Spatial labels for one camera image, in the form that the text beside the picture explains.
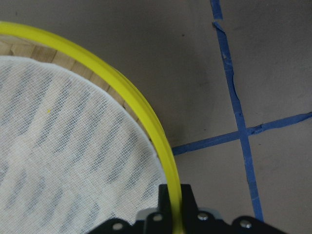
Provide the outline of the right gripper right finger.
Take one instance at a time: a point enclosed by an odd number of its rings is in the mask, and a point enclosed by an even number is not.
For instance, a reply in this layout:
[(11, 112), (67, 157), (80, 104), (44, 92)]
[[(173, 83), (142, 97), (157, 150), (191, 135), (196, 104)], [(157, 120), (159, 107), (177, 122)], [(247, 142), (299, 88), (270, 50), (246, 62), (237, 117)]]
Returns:
[(181, 184), (182, 214), (194, 215), (198, 211), (195, 196), (190, 184)]

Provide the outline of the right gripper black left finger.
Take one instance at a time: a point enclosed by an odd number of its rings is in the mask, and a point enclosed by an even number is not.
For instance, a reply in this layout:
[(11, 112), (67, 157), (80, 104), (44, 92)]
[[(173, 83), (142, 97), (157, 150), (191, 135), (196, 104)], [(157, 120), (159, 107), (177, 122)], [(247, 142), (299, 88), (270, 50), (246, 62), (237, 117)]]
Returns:
[(169, 197), (169, 190), (167, 184), (161, 184), (158, 187), (158, 211), (164, 213), (165, 215), (170, 215), (171, 211), (171, 203)]

